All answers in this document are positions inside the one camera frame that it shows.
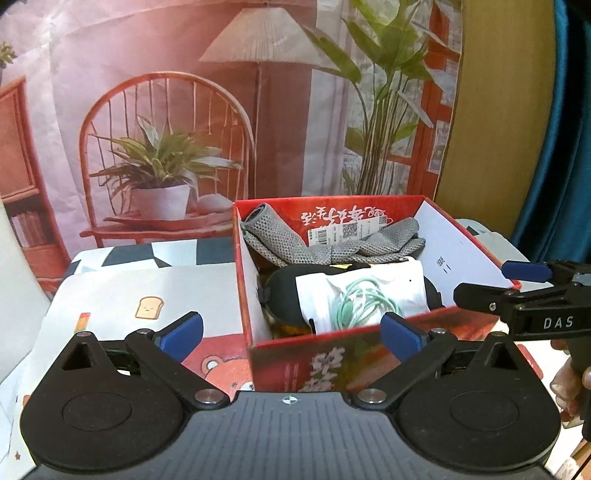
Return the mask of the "person's right hand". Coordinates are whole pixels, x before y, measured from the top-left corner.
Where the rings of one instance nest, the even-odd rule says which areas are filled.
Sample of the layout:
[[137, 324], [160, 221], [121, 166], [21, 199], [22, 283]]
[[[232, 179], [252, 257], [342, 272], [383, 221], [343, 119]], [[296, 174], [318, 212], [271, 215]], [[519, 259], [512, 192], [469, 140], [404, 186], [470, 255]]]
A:
[[590, 368], [582, 373], [573, 368], [572, 356], [569, 355], [550, 384], [555, 394], [556, 404], [561, 410], [561, 420], [571, 422], [580, 415], [583, 406], [583, 390], [590, 390]]

